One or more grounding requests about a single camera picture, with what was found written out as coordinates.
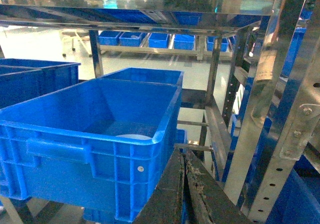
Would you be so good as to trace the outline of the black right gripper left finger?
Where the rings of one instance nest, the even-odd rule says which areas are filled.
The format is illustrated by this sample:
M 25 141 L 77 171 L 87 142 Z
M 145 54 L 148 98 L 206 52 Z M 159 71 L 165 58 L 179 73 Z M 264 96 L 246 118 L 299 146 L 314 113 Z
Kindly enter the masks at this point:
M 181 223 L 185 178 L 183 154 L 175 149 L 134 223 Z

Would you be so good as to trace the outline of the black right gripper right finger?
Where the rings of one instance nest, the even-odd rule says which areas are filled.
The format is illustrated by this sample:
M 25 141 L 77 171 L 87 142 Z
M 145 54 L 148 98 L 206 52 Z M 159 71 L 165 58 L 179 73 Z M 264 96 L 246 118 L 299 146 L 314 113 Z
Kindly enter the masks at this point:
M 227 197 L 193 151 L 184 156 L 186 179 L 196 223 L 251 223 Z

